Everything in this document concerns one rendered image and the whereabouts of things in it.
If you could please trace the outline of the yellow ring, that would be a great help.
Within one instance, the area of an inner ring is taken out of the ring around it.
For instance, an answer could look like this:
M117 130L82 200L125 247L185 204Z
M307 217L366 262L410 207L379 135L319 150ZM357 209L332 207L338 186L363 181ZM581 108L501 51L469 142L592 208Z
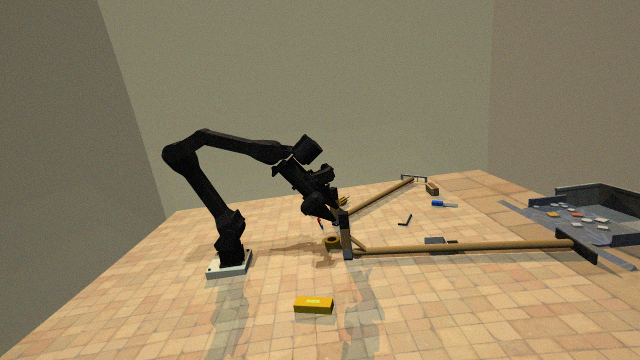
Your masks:
M337 248L340 245L340 240L337 235L329 235L324 239L326 248Z

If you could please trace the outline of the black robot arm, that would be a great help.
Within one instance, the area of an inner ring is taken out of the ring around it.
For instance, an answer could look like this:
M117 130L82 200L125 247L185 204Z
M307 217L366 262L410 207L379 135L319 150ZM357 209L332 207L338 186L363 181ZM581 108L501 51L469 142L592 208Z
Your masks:
M242 265L245 252L240 238L246 227L246 218L243 218L238 209L231 210L227 207L201 170L195 151L203 145L249 155L259 162L272 166L272 177L280 173L289 183L294 182L305 170L302 166L306 164L309 166L323 150L306 134L302 135L294 146L289 146L281 145L275 140L250 140L210 129L197 130L186 139L163 147L161 154L163 161L173 171L186 178L214 217L219 234L214 244L221 263L219 268ZM291 154L293 155L290 157ZM286 161L288 157L290 158ZM277 166L273 166L280 160L282 161ZM317 185L333 182L336 177L333 170L334 168L326 162L322 164L320 170L315 172L310 170L310 174L307 172L307 180L314 191L318 188Z

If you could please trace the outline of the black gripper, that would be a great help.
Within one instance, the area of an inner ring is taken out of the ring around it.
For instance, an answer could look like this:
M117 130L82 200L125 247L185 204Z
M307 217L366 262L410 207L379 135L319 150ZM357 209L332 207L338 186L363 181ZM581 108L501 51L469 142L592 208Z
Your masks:
M302 173L290 183L293 186L291 189L293 189L293 191L296 189L303 196L302 199L304 201L301 204L301 212L305 216L312 215L334 223L337 219L326 205L336 210L339 207L330 193L330 183L319 184L317 185L317 189L314 190L307 179L307 173L310 174L310 170L306 171L306 169L304 169Z

